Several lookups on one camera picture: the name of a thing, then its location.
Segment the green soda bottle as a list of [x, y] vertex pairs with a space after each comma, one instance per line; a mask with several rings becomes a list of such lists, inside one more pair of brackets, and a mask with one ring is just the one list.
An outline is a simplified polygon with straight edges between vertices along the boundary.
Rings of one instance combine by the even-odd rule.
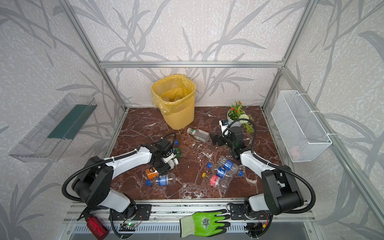
[[182, 155], [182, 150], [181, 148], [174, 148], [173, 153], [175, 154], [175, 158], [180, 158]]

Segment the orange white tea bottle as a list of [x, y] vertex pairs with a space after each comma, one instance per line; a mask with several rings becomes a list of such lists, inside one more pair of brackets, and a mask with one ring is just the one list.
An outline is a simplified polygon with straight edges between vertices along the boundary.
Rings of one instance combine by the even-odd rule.
[[[179, 161], [178, 161], [177, 158], [174, 158], [174, 159], [169, 160], [168, 164], [170, 165], [171, 170], [172, 170], [175, 166], [177, 166], [179, 164]], [[147, 177], [148, 177], [149, 180], [152, 180], [153, 178], [159, 176], [158, 171], [155, 168], [153, 168], [153, 167], [147, 169], [146, 170], [146, 174], [147, 174]]]

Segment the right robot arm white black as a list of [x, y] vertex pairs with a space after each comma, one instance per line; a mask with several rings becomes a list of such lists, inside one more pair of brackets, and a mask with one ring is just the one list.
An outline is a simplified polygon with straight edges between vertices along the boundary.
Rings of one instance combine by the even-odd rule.
[[262, 179], [263, 193], [245, 198], [245, 213], [252, 217], [268, 211], [273, 215], [300, 214], [308, 210], [296, 178], [289, 174], [288, 166], [275, 166], [256, 155], [247, 147], [240, 127], [231, 127], [223, 133], [210, 134], [213, 145], [227, 146], [235, 160], [252, 170]]

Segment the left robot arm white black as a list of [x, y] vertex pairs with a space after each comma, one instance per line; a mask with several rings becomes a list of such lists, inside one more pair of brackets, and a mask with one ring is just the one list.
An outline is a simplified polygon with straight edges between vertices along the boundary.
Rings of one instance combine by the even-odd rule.
[[73, 201], [83, 202], [92, 210], [109, 208], [131, 216], [135, 202], [111, 188], [112, 180], [141, 165], [149, 164], [160, 175], [171, 170], [169, 162], [174, 157], [174, 142], [165, 138], [135, 150], [106, 159], [90, 158], [86, 165], [72, 174], [63, 184], [63, 195]]

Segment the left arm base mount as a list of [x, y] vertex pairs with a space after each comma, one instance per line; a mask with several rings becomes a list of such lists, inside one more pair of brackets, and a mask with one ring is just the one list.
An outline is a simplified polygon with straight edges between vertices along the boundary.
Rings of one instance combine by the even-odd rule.
[[150, 204], [138, 204], [130, 205], [124, 212], [119, 213], [115, 210], [111, 210], [109, 220], [113, 221], [148, 221], [150, 219], [150, 214], [152, 210], [152, 205]]

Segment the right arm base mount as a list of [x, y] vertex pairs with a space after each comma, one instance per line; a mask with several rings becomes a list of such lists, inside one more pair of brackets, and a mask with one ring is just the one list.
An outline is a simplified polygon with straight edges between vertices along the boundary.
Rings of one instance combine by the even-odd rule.
[[271, 213], [269, 211], [251, 211], [245, 204], [227, 204], [228, 211], [231, 215], [231, 220], [235, 221], [251, 221], [251, 220], [261, 220], [268, 221], [271, 218]]

